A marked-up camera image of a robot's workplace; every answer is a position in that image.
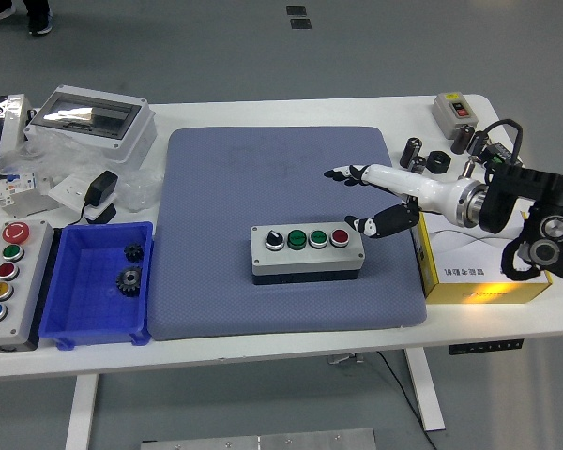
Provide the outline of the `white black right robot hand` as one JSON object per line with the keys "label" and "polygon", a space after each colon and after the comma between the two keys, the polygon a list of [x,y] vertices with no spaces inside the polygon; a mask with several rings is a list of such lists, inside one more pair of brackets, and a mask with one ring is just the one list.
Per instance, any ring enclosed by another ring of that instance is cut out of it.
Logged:
{"label": "white black right robot hand", "polygon": [[416,226],[421,211],[444,216],[451,224],[466,223],[465,199],[475,184],[461,179],[441,182],[421,174],[384,165],[349,165],[324,172],[324,176],[347,186],[374,186],[402,199],[400,204],[373,217],[347,216],[345,222],[371,238],[382,238]]}

